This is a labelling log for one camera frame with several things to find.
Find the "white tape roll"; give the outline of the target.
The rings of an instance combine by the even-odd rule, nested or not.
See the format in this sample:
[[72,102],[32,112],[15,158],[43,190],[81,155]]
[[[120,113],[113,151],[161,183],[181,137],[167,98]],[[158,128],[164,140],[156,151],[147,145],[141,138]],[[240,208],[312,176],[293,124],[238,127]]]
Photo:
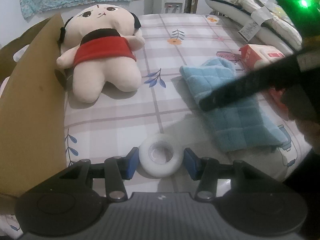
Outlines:
[[148,175],[155,178],[169,177],[182,165],[183,149],[172,136],[156,134],[140,145],[139,161]]

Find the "large beige baby wipes pack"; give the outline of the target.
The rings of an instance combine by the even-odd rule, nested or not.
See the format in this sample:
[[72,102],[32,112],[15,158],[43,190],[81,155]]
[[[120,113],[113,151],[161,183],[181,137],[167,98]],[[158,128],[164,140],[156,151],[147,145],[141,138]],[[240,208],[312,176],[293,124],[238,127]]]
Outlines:
[[[256,70],[263,68],[285,55],[273,46],[247,44],[239,49],[241,56],[240,61],[246,70]],[[264,94],[267,95],[268,100],[275,104],[276,109],[283,114],[288,113],[287,107],[281,102],[281,96],[284,90],[276,90],[274,87],[268,88]]]

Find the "light blue folded cloth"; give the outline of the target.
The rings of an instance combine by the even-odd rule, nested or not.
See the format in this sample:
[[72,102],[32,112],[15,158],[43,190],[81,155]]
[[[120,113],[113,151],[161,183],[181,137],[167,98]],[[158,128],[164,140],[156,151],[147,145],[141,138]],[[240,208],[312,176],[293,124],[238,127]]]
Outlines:
[[[180,73],[198,106],[213,89],[236,78],[235,64],[221,57],[211,58],[199,67],[182,66]],[[286,135],[254,97],[202,114],[218,148],[225,153],[258,146],[280,146],[287,141]]]

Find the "brown cardboard box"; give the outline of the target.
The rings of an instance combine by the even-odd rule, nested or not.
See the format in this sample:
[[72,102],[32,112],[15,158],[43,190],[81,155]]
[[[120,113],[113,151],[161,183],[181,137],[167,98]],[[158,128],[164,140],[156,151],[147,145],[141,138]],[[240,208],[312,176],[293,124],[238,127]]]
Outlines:
[[66,166],[63,20],[48,18],[1,49],[1,195],[16,198]]

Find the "black-haired red-dress plush doll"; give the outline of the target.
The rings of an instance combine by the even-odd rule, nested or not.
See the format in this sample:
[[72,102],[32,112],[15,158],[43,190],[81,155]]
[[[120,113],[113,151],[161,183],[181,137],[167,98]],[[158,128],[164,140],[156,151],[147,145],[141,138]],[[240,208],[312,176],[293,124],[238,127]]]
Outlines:
[[134,55],[144,47],[141,23],[128,10],[97,4],[71,17],[60,29],[60,69],[73,69],[72,91],[84,103],[95,102],[109,82],[135,92],[142,75]]

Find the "white water dispenser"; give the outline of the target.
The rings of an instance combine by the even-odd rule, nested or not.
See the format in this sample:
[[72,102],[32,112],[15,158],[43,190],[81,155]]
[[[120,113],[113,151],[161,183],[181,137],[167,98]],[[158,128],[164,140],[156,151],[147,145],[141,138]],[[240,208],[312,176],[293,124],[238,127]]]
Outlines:
[[183,14],[185,0],[153,0],[154,14]]

